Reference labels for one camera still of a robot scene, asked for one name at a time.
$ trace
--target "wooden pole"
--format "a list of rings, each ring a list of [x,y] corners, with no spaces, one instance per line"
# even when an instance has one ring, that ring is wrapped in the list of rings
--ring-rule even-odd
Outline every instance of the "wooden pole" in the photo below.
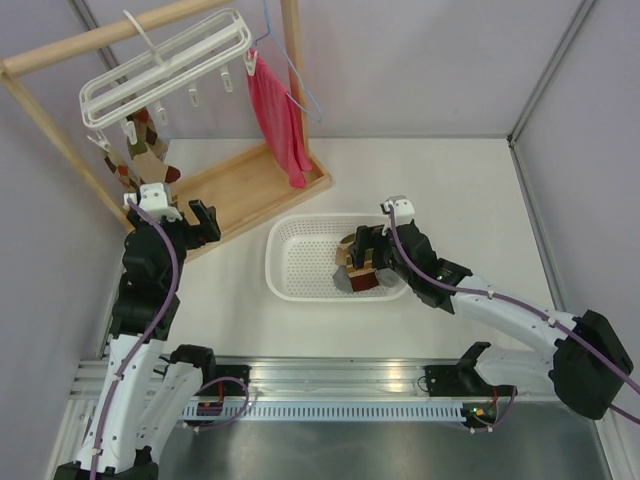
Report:
[[[153,30],[183,18],[190,17],[231,0],[180,0],[136,16],[144,30]],[[19,55],[4,59],[4,68],[19,77],[55,63],[91,52],[126,38],[135,37],[138,31],[126,18],[104,27],[89,30],[75,37],[50,43]]]
[[[300,11],[298,8],[298,0],[280,0],[280,9],[282,10],[282,25],[284,28],[284,44],[287,48],[287,54],[300,73],[300,76],[304,76],[304,69],[302,65],[302,45],[300,35]],[[291,96],[295,100],[306,108],[307,97],[300,85],[298,76],[294,72],[293,68],[289,66],[289,89],[291,90]],[[298,115],[298,121],[302,128],[302,139],[304,142],[304,149],[309,155],[309,126],[307,122],[307,114],[296,109]]]
[[[44,133],[55,147],[60,150],[60,153],[71,162],[71,165],[82,175],[93,191],[96,192],[98,197],[105,203],[109,210],[111,210],[111,213],[113,213],[128,230],[132,230],[133,227],[127,220],[120,205],[114,201],[104,185],[91,173],[87,161],[82,157],[80,152],[76,150],[69,137],[60,130],[53,121],[53,118],[51,118],[42,105],[40,105],[27,87],[25,87],[20,80],[13,77],[6,68],[3,68],[2,63],[2,59],[0,58],[0,82],[6,87],[9,93],[13,95],[13,98],[17,100],[24,111],[29,114],[40,130],[42,130],[42,133]]]

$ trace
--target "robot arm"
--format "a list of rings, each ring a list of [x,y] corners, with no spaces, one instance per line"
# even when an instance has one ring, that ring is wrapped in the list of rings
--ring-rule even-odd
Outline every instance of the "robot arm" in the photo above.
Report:
[[[138,204],[161,225],[175,251],[177,278],[164,240],[132,209],[128,218],[135,230],[125,239],[125,273],[112,310],[107,376],[76,460],[58,467],[55,480],[158,478],[158,460],[184,405],[214,376],[211,349],[181,345],[171,354],[160,389],[145,408],[153,367],[180,305],[170,285],[174,281],[177,289],[188,250],[220,240],[215,209],[199,200],[189,202],[200,221],[190,225],[162,183],[143,185],[139,198],[128,194],[125,200]],[[168,308],[137,345],[169,295]]]
[[[392,217],[395,232],[358,228],[350,250],[356,268],[372,248],[374,267],[394,270],[426,305],[482,322],[532,349],[473,345],[457,366],[466,395],[478,394],[487,385],[514,385],[520,392],[555,393],[581,415],[602,418],[623,380],[554,324],[561,322],[629,374],[633,364],[604,316],[589,310],[580,317],[509,295],[468,268],[439,258],[416,227],[413,206],[405,197],[391,197],[381,207]],[[548,321],[541,320],[541,312]]]

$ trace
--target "wooden base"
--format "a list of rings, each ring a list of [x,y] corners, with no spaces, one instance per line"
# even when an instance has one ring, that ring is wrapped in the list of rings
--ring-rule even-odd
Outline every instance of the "wooden base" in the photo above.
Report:
[[[172,185],[178,208],[189,223],[196,224],[198,220],[188,202],[200,199],[205,205],[216,207],[222,230],[221,242],[190,252],[187,260],[327,190],[331,186],[331,175],[313,153],[310,157],[313,170],[305,173],[305,188],[289,185],[287,175],[266,143]]]

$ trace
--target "plastic basket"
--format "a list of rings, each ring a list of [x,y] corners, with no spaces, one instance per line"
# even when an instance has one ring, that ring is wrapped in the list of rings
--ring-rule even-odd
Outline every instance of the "plastic basket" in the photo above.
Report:
[[[278,221],[267,241],[267,284],[278,297],[292,302],[371,302],[400,297],[409,286],[400,281],[393,288],[377,286],[347,293],[333,284],[336,248],[360,225],[381,225],[384,215],[292,215]]]

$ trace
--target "brown fabric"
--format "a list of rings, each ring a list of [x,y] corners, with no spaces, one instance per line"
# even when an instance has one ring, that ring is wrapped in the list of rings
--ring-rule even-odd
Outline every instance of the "brown fabric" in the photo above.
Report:
[[[109,167],[109,170],[111,170],[111,173],[115,175],[127,192],[135,192],[136,189],[139,188],[140,179],[129,168],[117,150],[109,148],[109,151],[104,157],[104,161],[107,167]]]
[[[127,117],[136,128],[137,142],[127,140],[129,154],[143,183],[173,183],[180,178],[180,170],[162,162],[167,152],[164,143],[155,131],[155,125],[146,108]]]

